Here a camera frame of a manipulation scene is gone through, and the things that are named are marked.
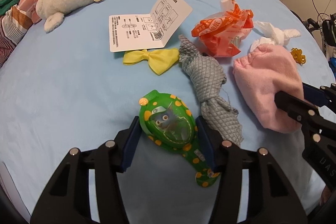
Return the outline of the person right hand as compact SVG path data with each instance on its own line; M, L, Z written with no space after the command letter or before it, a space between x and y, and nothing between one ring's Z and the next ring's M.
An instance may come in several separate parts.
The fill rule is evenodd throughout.
M321 194L319 205L320 206L324 205L329 200L331 195L332 195L331 190L327 186L325 186Z

